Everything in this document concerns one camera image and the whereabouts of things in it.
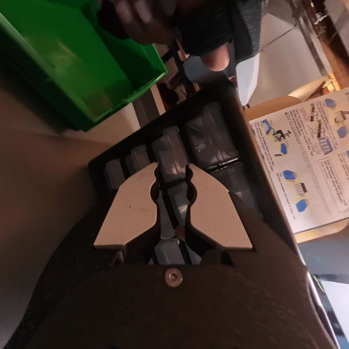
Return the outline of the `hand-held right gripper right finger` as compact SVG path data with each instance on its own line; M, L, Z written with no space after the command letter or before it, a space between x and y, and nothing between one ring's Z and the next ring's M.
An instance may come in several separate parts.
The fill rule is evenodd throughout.
M228 189L194 164L186 166L185 242L201 259L216 253L251 252L252 242Z

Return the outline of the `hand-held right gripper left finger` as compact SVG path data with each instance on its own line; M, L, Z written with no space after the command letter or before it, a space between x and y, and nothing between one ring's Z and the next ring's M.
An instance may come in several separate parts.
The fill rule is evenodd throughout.
M125 262L149 262L161 239L159 164L153 162L120 185L94 248L120 251Z

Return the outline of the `black drawer cabinet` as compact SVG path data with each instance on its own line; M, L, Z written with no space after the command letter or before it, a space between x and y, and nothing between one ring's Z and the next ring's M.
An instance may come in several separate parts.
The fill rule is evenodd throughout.
M237 196L241 195L241 200L249 207L250 214L260 215L306 265L281 204L277 203L277 194L267 176L265 165L262 164L261 155L258 155L238 93L228 80L217 81L199 91L92 159L88 164L88 170L98 199L104 199L112 192L116 192L116 189L112 189L107 176L105 169L107 162L120 159L121 168L127 179L131 172L126 165L126 156L130 155L136 146L145 145L149 159L155 161L156 152L151 144L163 136L165 129L170 127L178 127L189 161L199 165L198 155L190 140L190 135L198 132L187 131L186 124L198 117L204 107L211 103L220 106L219 120L223 122L224 133L229 134L236 154L232 159L208 165L204 170L224 178L223 182L228 188Z

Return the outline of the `set of clear drawers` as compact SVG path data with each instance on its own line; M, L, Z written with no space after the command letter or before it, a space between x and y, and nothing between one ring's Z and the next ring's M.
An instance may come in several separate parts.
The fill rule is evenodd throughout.
M198 167L202 170L207 168L208 165L217 164L219 161L230 160L236 154L234 146L229 139L229 134L224 133L223 122L219 120L219 107L217 103L209 104L207 107L204 107L203 112L198 117L186 124L187 131L198 132L197 134L191 134L190 140L196 155L198 155ZM187 198L188 185L186 183L186 166L189 165L189 159L179 136L178 127L165 129L163 136L151 145L156 152L156 160L165 183L178 182L177 185L168 188L168 195L173 203L175 212L178 213L179 227L185 228L187 207L189 205ZM127 165L129 165L129 161L131 163L131 167L129 167L131 176L150 165L146 146L142 145L133 148L131 154L126 156ZM120 166L119 159L113 159L106 164L107 176L111 181L112 187L117 190L126 181L124 175L120 176L118 174ZM223 184L230 194L235 194L223 182L224 178L219 178L218 175L214 174L210 175ZM168 248L174 247L175 230L171 225L168 211L165 208L163 194L164 190L159 189L157 203L160 210L161 239L155 246L155 252L160 253L157 259L163 265L184 264L182 257L177 259L168 254ZM221 256L221 264L224 258L228 259L226 264L231 263L227 252Z

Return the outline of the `green plastic bin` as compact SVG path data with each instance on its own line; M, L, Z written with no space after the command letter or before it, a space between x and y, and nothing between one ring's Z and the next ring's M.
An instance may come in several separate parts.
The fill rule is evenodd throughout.
M87 132L160 81L153 45L99 24L102 1L0 1L1 56L76 130Z

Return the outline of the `person's left forearm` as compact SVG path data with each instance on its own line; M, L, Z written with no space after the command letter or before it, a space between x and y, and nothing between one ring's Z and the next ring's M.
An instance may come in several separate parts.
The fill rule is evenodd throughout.
M262 0L236 1L234 4L233 43L237 63L260 52L263 9Z

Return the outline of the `light desk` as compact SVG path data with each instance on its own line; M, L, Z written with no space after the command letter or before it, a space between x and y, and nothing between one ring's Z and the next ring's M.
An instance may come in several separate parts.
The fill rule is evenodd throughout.
M1 348L49 257L95 205L89 161L146 124L142 107L74 131L25 81L1 73Z

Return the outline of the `wooden document stand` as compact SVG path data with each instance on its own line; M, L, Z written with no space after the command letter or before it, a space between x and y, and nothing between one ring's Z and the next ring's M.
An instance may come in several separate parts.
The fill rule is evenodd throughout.
M247 122L255 120L259 117L278 112L283 109L291 108L300 104L302 101L293 96L283 96L274 98L268 102L261 103L254 107L245 109L244 118ZM304 243L316 239L348 239L349 238L348 219L341 220L336 223L328 224L320 228L307 230L294 235L296 242Z

